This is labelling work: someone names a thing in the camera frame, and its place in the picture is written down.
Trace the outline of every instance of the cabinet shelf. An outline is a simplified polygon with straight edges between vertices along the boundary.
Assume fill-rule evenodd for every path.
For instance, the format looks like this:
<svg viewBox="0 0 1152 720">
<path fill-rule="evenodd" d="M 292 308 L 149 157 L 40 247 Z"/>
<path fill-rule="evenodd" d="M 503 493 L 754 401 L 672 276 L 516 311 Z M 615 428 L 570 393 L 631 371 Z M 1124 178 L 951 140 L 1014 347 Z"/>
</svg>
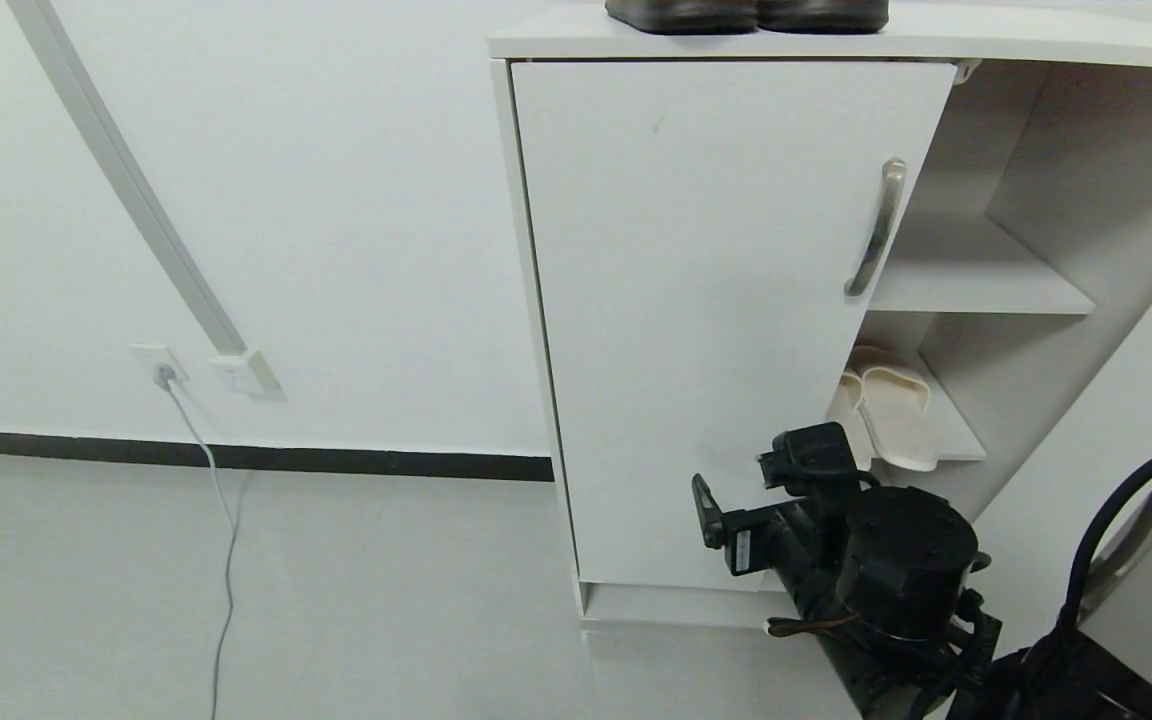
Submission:
<svg viewBox="0 0 1152 720">
<path fill-rule="evenodd" d="M 927 364 L 923 363 L 923 358 L 909 355 L 905 356 L 905 361 L 927 379 L 927 385 L 932 389 L 932 401 L 927 406 L 927 422 L 935 433 L 935 449 L 941 460 L 985 460 L 984 446 L 975 437 L 954 401 L 946 395 L 937 376 L 933 376 Z"/>
<path fill-rule="evenodd" d="M 1096 304 L 980 215 L 910 213 L 892 241 L 870 310 L 1089 314 Z"/>
</svg>

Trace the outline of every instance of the brown shoe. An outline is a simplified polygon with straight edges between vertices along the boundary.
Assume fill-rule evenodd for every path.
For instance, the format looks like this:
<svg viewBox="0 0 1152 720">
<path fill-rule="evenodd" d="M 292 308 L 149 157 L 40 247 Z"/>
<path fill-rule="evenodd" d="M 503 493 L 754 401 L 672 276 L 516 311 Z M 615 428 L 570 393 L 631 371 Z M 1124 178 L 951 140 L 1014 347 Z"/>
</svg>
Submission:
<svg viewBox="0 0 1152 720">
<path fill-rule="evenodd" d="M 758 0 L 607 0 L 607 14 L 653 35 L 736 35 L 758 29 Z"/>
<path fill-rule="evenodd" d="M 774 32 L 867 35 L 887 24 L 887 0 L 758 0 L 758 26 Z"/>
</svg>

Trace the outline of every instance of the white slipper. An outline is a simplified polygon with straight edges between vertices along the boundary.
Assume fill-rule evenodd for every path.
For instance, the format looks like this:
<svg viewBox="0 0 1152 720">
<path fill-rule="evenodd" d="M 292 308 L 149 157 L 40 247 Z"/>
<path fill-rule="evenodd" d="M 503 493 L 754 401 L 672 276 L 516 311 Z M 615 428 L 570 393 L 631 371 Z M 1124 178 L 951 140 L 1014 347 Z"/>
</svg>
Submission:
<svg viewBox="0 0 1152 720">
<path fill-rule="evenodd" d="M 927 424 L 932 389 L 915 370 L 877 347 L 858 346 L 847 363 L 861 376 L 861 418 L 874 454 L 905 470 L 937 469 L 937 442 Z"/>
<path fill-rule="evenodd" d="M 856 469 L 869 470 L 874 462 L 874 444 L 869 441 L 869 430 L 861 418 L 861 376 L 844 370 L 833 391 L 826 420 L 842 425 L 847 435 L 847 445 L 851 447 L 851 456 L 856 460 Z"/>
</svg>

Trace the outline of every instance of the cabinet hinge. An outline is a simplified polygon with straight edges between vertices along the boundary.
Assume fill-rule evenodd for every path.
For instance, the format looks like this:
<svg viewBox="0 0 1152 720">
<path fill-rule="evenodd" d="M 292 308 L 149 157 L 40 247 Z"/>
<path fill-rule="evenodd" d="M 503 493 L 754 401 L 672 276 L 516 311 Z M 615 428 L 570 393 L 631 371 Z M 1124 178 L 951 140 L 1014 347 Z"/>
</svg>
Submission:
<svg viewBox="0 0 1152 720">
<path fill-rule="evenodd" d="M 965 58 L 963 60 L 958 60 L 957 63 L 955 63 L 955 67 L 958 68 L 958 71 L 954 76 L 954 85 L 963 85 L 963 83 L 972 78 L 975 69 L 980 67 L 980 59 Z"/>
</svg>

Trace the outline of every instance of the electrical socket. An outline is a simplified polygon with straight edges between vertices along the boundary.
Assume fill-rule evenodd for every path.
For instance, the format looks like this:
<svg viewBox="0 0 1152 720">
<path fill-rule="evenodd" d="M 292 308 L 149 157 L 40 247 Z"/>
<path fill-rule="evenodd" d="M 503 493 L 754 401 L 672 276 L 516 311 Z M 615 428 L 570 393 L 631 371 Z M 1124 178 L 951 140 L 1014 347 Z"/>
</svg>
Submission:
<svg viewBox="0 0 1152 720">
<path fill-rule="evenodd" d="M 260 350 L 248 350 L 242 355 L 220 355 L 207 361 L 212 372 L 225 382 L 225 388 L 247 395 L 268 395 L 279 388 L 274 370 L 270 369 Z"/>
<path fill-rule="evenodd" d="M 180 366 L 175 355 L 172 355 L 172 348 L 165 344 L 132 344 L 128 347 L 136 356 L 136 361 L 141 362 L 142 367 L 152 378 L 154 377 L 154 367 L 157 365 L 170 365 L 175 370 L 175 379 L 177 382 L 185 382 L 189 379 L 189 374 L 184 372 L 184 369 Z"/>
</svg>

